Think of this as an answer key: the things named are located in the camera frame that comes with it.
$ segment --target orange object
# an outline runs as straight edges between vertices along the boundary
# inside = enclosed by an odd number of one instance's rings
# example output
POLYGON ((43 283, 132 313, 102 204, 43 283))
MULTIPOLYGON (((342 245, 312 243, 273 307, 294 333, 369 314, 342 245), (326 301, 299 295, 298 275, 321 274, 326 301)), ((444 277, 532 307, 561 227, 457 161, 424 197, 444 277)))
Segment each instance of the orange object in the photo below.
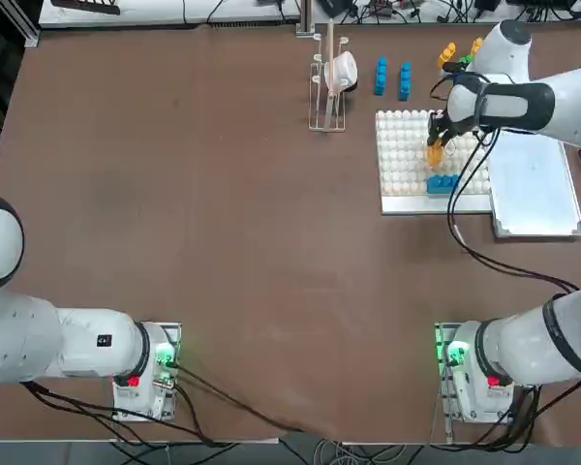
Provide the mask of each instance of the orange object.
POLYGON ((475 56, 475 54, 480 50, 480 47, 482 47, 482 44, 484 44, 484 41, 482 40, 481 37, 478 37, 477 39, 474 40, 474 43, 472 44, 472 55, 475 56))
POLYGON ((432 145, 426 147, 426 161, 430 168, 434 168, 436 165, 442 162, 443 157, 443 147, 442 140, 437 139, 432 145))
POLYGON ((437 64, 439 69, 443 68, 443 63, 450 61, 450 59, 456 53, 456 44, 450 42, 446 48, 443 49, 442 54, 439 55, 439 59, 437 60, 437 64))

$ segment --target brown table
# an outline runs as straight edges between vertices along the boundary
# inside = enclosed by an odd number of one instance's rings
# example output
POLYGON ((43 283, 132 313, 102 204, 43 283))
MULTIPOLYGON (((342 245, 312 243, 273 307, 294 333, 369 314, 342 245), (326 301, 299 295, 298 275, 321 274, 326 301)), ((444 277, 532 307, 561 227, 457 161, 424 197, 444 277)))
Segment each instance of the brown table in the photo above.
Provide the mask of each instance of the brown table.
MULTIPOLYGON (((308 131, 314 44, 290 28, 44 34, 26 51, 0 144, 0 194, 27 233, 10 288, 181 321, 185 363, 310 432, 426 441, 438 385, 433 323, 510 315, 555 292, 474 263, 443 216, 380 214, 375 111, 434 107, 443 46, 465 50, 488 30, 345 29, 359 88, 348 130, 330 136, 308 131), (381 55, 389 78, 376 97, 381 55), (402 61, 413 73, 406 103, 396 100, 402 61)), ((533 32, 533 77, 581 66, 580 25, 533 32)), ((581 166, 570 162, 581 205, 581 166)), ((496 244, 488 215, 460 223, 487 254, 581 285, 581 240, 496 244)), ((46 384, 110 402, 108 380, 46 384)), ((193 390, 210 435, 278 433, 193 390)), ((183 410, 178 421, 189 424, 183 410)), ((0 387, 0 439, 107 437, 21 387, 0 387)), ((535 439, 581 446, 581 390, 541 418, 535 439)))

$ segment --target floor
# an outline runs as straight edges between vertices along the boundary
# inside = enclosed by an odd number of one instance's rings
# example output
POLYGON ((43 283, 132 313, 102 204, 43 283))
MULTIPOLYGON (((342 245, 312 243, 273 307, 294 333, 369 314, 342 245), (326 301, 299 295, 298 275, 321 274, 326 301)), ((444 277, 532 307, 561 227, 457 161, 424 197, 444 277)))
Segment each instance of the floor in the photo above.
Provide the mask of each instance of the floor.
MULTIPOLYGON (((312 464, 312 455, 318 439, 305 434, 291 434, 285 440, 312 464)), ((416 446, 409 446, 397 463, 406 465, 415 448, 416 446)), ((380 450, 377 447, 366 449, 369 452, 380 450)), ((134 449, 134 453, 139 451, 142 449, 134 449)), ((174 447, 170 451, 170 462, 168 462, 168 456, 163 450, 150 453, 143 459, 145 458, 145 463, 150 465, 188 465, 211 453, 211 449, 201 446, 174 447)), ((89 465, 92 463, 119 465, 123 462, 124 457, 105 443, 0 443, 0 465, 24 463, 26 465, 89 465)), ((301 465, 302 462, 281 445, 249 444, 239 446, 208 463, 211 465, 264 465, 272 463, 276 465, 301 465)), ((475 465, 479 463, 485 465, 581 465, 581 449, 529 447, 525 452, 517 455, 476 451, 448 453, 425 449, 413 462, 413 465, 475 465)))

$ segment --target cable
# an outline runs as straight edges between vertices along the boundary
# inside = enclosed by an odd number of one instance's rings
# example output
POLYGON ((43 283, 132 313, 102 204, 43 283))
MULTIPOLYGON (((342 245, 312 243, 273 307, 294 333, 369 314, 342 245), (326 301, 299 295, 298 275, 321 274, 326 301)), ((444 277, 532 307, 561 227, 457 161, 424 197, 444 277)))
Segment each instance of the cable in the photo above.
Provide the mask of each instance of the cable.
POLYGON ((415 2, 413 0, 410 0, 410 1, 411 1, 411 6, 413 7, 413 11, 412 11, 411 15, 412 15, 412 17, 413 17, 413 15, 417 15, 417 22, 421 24, 422 18, 420 17, 420 14, 419 14, 419 8, 415 6, 415 2))
POLYGON ((355 453, 352 449, 352 446, 347 447, 339 442, 323 439, 317 443, 317 446, 314 449, 312 463, 313 465, 325 465, 325 463, 332 465, 333 463, 343 461, 343 459, 348 459, 349 463, 352 465, 359 465, 362 462, 368 462, 372 465, 385 465, 398 460, 403 455, 407 447, 404 445, 388 446, 373 455, 368 454, 363 448, 360 449, 364 454, 363 456, 355 453), (329 460, 329 462, 325 462, 323 459, 323 453, 326 446, 328 445, 331 445, 335 448, 335 455, 331 460, 329 460), (399 450, 397 450, 393 456, 389 458, 382 458, 384 455, 388 454, 395 448, 399 448, 399 450))
POLYGON ((121 434, 120 434, 118 431, 116 431, 116 430, 115 430, 114 428, 112 428, 111 426, 109 426, 109 425, 107 425, 107 424, 103 423, 101 419, 105 419, 105 420, 107 420, 107 421, 110 421, 110 422, 112 422, 112 423, 115 423, 115 424, 117 424, 118 426, 121 426, 121 427, 123 427, 123 428, 127 429, 127 430, 128 430, 130 433, 132 433, 132 434, 134 435, 134 437, 135 437, 136 439, 138 439, 138 441, 139 441, 139 444, 137 444, 137 445, 144 445, 144 446, 148 446, 148 447, 149 447, 149 448, 151 448, 151 449, 154 449, 154 448, 155 448, 155 446, 153 446, 153 445, 151 445, 151 444, 147 443, 146 441, 144 441, 144 440, 143 440, 143 439, 142 439, 142 438, 141 438, 141 437, 140 437, 140 436, 137 434, 137 432, 136 432, 136 431, 134 431, 134 429, 133 429, 131 426, 129 426, 129 425, 125 424, 125 423, 121 423, 120 421, 118 421, 118 420, 116 420, 116 419, 114 419, 114 418, 112 418, 112 417, 108 417, 108 416, 106 416, 106 415, 93 414, 93 413, 91 413, 91 412, 87 412, 87 411, 85 411, 84 409, 80 408, 80 407, 79 407, 79 406, 78 406, 76 403, 71 403, 71 402, 68 402, 69 404, 71 404, 71 405, 73 405, 74 407, 76 407, 76 408, 77 408, 77 410, 70 409, 70 408, 68 408, 68 407, 64 407, 64 406, 61 406, 61 405, 56 405, 56 404, 54 404, 54 403, 52 403, 52 402, 49 402, 49 401, 48 401, 48 400, 46 400, 46 399, 43 399, 43 398, 41 397, 41 395, 40 395, 38 392, 36 392, 34 389, 31 389, 31 388, 27 387, 26 385, 24 385, 24 387, 25 387, 26 389, 28 389, 28 391, 29 391, 29 392, 30 392, 30 393, 31 393, 31 394, 32 394, 32 395, 33 395, 33 396, 34 396, 34 397, 35 397, 37 400, 39 400, 39 401, 40 401, 40 402, 42 402, 43 404, 47 405, 49 408, 51 408, 51 409, 54 409, 54 410, 58 410, 58 411, 61 411, 61 412, 68 412, 68 413, 72 413, 72 414, 76 414, 76 415, 82 415, 82 416, 85 416, 85 417, 90 417, 90 418, 92 418, 93 420, 95 420, 96 422, 98 422, 98 423, 99 423, 101 426, 103 426, 105 429, 107 429, 108 431, 110 431, 112 434, 114 434, 114 435, 115 435, 115 436, 116 436, 116 437, 117 437, 119 440, 121 440, 122 442, 124 442, 124 443, 126 443, 126 444, 133 445, 134 443, 133 443, 132 441, 130 441, 130 440, 128 440, 128 439, 126 439, 126 438, 125 438, 123 435, 121 435, 121 434))
POLYGON ((224 399, 228 400, 228 402, 234 404, 235 406, 245 410, 246 412, 252 414, 253 416, 261 419, 262 421, 269 423, 272 426, 275 426, 276 428, 279 429, 283 429, 285 431, 292 431, 292 432, 303 432, 303 430, 299 429, 299 428, 294 428, 292 426, 288 426, 286 424, 281 423, 280 421, 277 421, 273 418, 268 417, 265 414, 262 414, 261 412, 259 412, 258 410, 250 407, 249 405, 245 404, 244 402, 241 402, 240 400, 235 399, 234 397, 230 396, 229 394, 225 393, 224 391, 222 391, 221 389, 219 389, 218 387, 215 387, 214 385, 212 385, 211 383, 209 383, 208 381, 204 380, 201 376, 197 375, 196 373, 188 370, 187 368, 179 365, 178 363, 174 363, 172 365, 173 368, 178 369, 179 371, 182 371, 183 373, 185 373, 186 375, 191 376, 192 378, 194 378, 195 380, 198 380, 200 383, 202 383, 203 385, 205 385, 206 387, 208 387, 209 389, 213 390, 214 392, 216 392, 217 394, 221 395, 222 397, 224 397, 224 399))
POLYGON ((538 273, 535 271, 529 271, 528 269, 525 269, 525 268, 522 268, 519 266, 514 266, 511 264, 507 264, 507 263, 503 263, 503 262, 499 262, 497 260, 491 259, 490 257, 482 255, 479 252, 477 252, 475 249, 468 246, 465 242, 463 242, 462 236, 460 235, 460 232, 458 232, 458 227, 456 226, 456 222, 454 219, 454 215, 455 215, 454 210, 456 207, 456 203, 458 202, 458 199, 460 198, 460 196, 463 193, 463 191, 465 190, 465 188, 468 186, 468 184, 472 180, 474 174, 477 172, 477 170, 482 165, 482 163, 484 163, 486 161, 486 159, 490 155, 491 151, 495 147, 495 144, 497 143, 497 140, 499 139, 500 132, 501 131, 499 129, 495 132, 495 136, 493 137, 493 139, 491 141, 491 145, 487 149, 485 155, 482 157, 480 162, 473 169, 473 171, 471 172, 471 174, 469 175, 467 180, 463 183, 463 186, 460 189, 458 189, 459 184, 461 182, 461 179, 463 178, 463 174, 465 173, 465 171, 467 170, 467 167, 469 166, 469 164, 471 163, 475 154, 477 153, 477 150, 481 146, 481 143, 479 143, 475 147, 471 156, 467 160, 467 163, 462 168, 461 174, 459 175, 458 179, 454 183, 454 187, 452 189, 452 192, 450 193, 449 200, 447 202, 447 210, 446 210, 447 226, 449 228, 450 234, 452 235, 454 240, 465 251, 467 251, 474 260, 476 260, 477 262, 479 262, 481 264, 484 264, 485 266, 487 266, 495 271, 499 271, 502 274, 507 274, 510 276, 525 277, 525 278, 546 281, 546 282, 549 282, 549 283, 552 283, 552 284, 558 286, 560 289, 565 291, 567 294, 570 294, 572 291, 578 291, 579 288, 577 286, 575 286, 574 284, 569 283, 568 281, 565 281, 563 279, 556 278, 556 277, 549 276, 549 275, 542 274, 542 273, 538 273))
POLYGON ((284 12, 282 11, 282 0, 276 0, 275 4, 278 6, 278 10, 280 11, 280 15, 282 16, 282 21, 287 22, 287 17, 284 16, 284 12))
POLYGON ((184 426, 179 426, 179 425, 176 425, 173 423, 169 423, 167 421, 163 421, 162 419, 150 417, 148 415, 141 414, 140 412, 133 412, 131 410, 120 409, 117 407, 106 407, 106 406, 102 406, 102 405, 90 404, 88 402, 83 402, 81 400, 74 399, 72 397, 67 397, 65 395, 60 395, 60 394, 57 394, 55 392, 52 392, 48 388, 43 387, 35 382, 27 382, 27 383, 21 383, 21 384, 24 385, 28 390, 32 389, 40 395, 44 395, 46 397, 51 397, 51 398, 56 399, 56 400, 67 402, 67 403, 72 404, 72 405, 77 404, 79 407, 89 408, 92 410, 100 410, 102 412, 113 412, 113 413, 117 412, 117 413, 132 415, 134 417, 138 417, 141 419, 148 419, 150 421, 153 421, 154 423, 161 424, 161 425, 166 426, 166 427, 171 428, 171 429, 184 431, 184 432, 192 434, 196 437, 198 436, 198 432, 194 431, 193 429, 186 428, 184 426))
POLYGON ((417 456, 419 455, 420 452, 422 452, 424 450, 425 447, 426 446, 422 444, 419 448, 417 448, 417 450, 409 458, 409 461, 407 462, 407 465, 411 465, 413 463, 413 461, 417 459, 417 456))
POLYGON ((220 0, 219 2, 217 2, 217 5, 213 9, 213 11, 211 13, 209 13, 209 16, 206 17, 206 21, 204 22, 205 24, 210 24, 211 17, 213 16, 213 14, 215 12, 217 12, 217 9, 220 8, 220 5, 222 5, 223 3, 224 3, 224 0, 220 0))
POLYGON ((310 465, 308 461, 305 458, 303 458, 299 452, 297 452, 295 449, 289 446, 286 441, 284 441, 283 439, 278 439, 278 441, 280 441, 280 444, 284 446, 290 453, 292 453, 295 457, 301 460, 301 462, 303 462, 304 465, 310 465))
POLYGON ((226 448, 227 446, 229 446, 228 443, 218 443, 218 442, 214 441, 213 439, 209 438, 206 434, 204 434, 204 432, 202 431, 202 427, 200 426, 198 416, 196 415, 196 407, 194 407, 194 402, 192 402, 192 399, 188 395, 187 391, 183 387, 181 387, 180 385, 175 385, 174 389, 179 393, 179 395, 181 397, 183 397, 183 399, 187 403, 187 405, 190 409, 190 414, 192 416, 192 422, 194 423, 194 427, 196 428, 196 432, 198 433, 198 438, 202 441, 202 443, 205 446, 212 448, 212 449, 214 449, 214 448, 226 448))
POLYGON ((210 462, 211 460, 213 460, 215 457, 222 455, 223 453, 228 452, 229 450, 233 450, 234 448, 240 446, 239 444, 235 443, 235 444, 231 444, 230 446, 228 446, 225 449, 222 450, 218 450, 215 453, 212 453, 211 455, 209 455, 208 457, 203 458, 202 460, 197 460, 196 462, 192 462, 190 465, 202 465, 203 463, 206 462, 210 462))

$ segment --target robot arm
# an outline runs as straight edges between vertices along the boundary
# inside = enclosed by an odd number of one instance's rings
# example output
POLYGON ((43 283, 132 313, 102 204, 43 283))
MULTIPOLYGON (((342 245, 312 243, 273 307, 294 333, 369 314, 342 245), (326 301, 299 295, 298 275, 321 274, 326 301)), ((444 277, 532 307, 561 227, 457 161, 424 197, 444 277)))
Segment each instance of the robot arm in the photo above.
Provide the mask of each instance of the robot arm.
POLYGON ((446 111, 431 121, 429 144, 474 128, 543 134, 581 147, 581 69, 529 82, 530 34, 498 24, 467 71, 453 77, 446 111))
MULTIPOLYGON (((478 128, 509 128, 581 146, 581 69, 529 82, 532 38, 517 21, 487 36, 467 71, 452 76, 428 144, 478 128)), ((581 378, 581 291, 505 319, 465 322, 447 351, 463 420, 494 422, 514 385, 581 378)))
MULTIPOLYGON (((0 198, 0 288, 17 271, 23 243, 21 221, 0 198)), ((116 407, 169 419, 175 377, 169 365, 180 325, 168 326, 114 310, 56 308, 0 289, 0 384, 111 377, 116 407)))

